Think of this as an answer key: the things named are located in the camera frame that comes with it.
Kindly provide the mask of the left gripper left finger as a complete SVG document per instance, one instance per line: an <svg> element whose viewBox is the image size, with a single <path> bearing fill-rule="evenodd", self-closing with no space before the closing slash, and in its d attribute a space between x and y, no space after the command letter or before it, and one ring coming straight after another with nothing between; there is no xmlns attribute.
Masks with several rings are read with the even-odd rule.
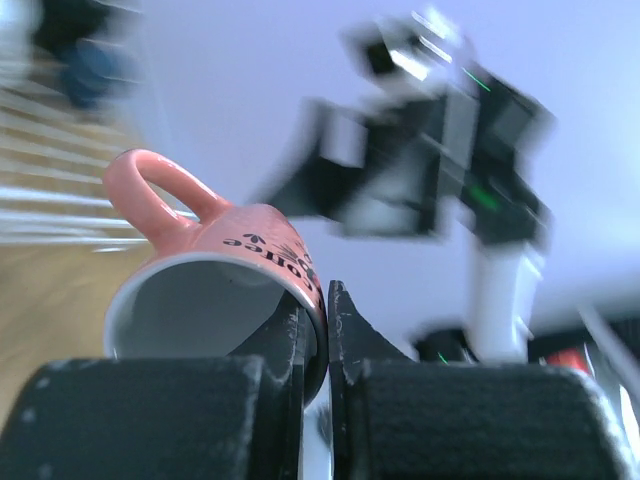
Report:
<svg viewBox="0 0 640 480"><path fill-rule="evenodd" d="M304 310L284 295L231 354L68 359L34 372L1 433L5 479L295 479Z"/></svg>

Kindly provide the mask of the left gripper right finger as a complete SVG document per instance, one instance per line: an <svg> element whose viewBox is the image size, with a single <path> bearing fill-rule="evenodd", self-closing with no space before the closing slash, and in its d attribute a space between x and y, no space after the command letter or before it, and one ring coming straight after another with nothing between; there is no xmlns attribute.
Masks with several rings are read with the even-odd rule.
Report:
<svg viewBox="0 0 640 480"><path fill-rule="evenodd" d="M570 368L411 360L330 284L337 479L631 479L602 390Z"/></svg>

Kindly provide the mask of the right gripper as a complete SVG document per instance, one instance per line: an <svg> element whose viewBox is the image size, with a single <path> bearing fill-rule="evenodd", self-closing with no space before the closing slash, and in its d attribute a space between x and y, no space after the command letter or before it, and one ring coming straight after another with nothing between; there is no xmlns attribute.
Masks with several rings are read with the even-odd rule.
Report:
<svg viewBox="0 0 640 480"><path fill-rule="evenodd" d="M256 195L289 218L322 217L345 237L411 238L436 232L437 202L460 195L469 168L479 102L457 89L364 113L323 100L297 158ZM332 123L345 117L365 131L358 163L329 158Z"/></svg>

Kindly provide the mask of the pink mug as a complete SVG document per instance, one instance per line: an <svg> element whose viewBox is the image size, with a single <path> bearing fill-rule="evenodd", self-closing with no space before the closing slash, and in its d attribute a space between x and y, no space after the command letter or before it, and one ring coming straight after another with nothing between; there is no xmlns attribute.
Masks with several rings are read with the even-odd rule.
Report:
<svg viewBox="0 0 640 480"><path fill-rule="evenodd" d="M304 383L305 400L313 400L328 364L327 319L313 261L288 219L266 204L236 206L149 150L119 155L103 183L114 208L154 249L106 310L105 353L223 356L290 294L314 332Z"/></svg>

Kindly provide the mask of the small dark blue mug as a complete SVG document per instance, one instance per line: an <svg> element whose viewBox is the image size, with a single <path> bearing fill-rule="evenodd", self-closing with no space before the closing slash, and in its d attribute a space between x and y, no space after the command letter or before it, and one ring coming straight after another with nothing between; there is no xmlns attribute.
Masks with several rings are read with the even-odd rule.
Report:
<svg viewBox="0 0 640 480"><path fill-rule="evenodd" d="M110 94L140 83L133 58L120 45L79 40L61 60L61 91L80 110L96 109Z"/></svg>

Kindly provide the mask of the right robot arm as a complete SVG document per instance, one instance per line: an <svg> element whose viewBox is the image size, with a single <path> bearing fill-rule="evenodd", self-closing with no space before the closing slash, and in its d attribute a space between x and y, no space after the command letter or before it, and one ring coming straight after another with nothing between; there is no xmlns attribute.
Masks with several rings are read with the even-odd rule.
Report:
<svg viewBox="0 0 640 480"><path fill-rule="evenodd" d="M345 236L382 238L435 236L440 201L458 200L473 216L468 349L482 363L524 363L549 212L519 173L518 146L547 111L478 64L459 75L431 98L348 111L365 131L356 166L323 151L341 108L313 102L310 147L257 200L332 220Z"/></svg>

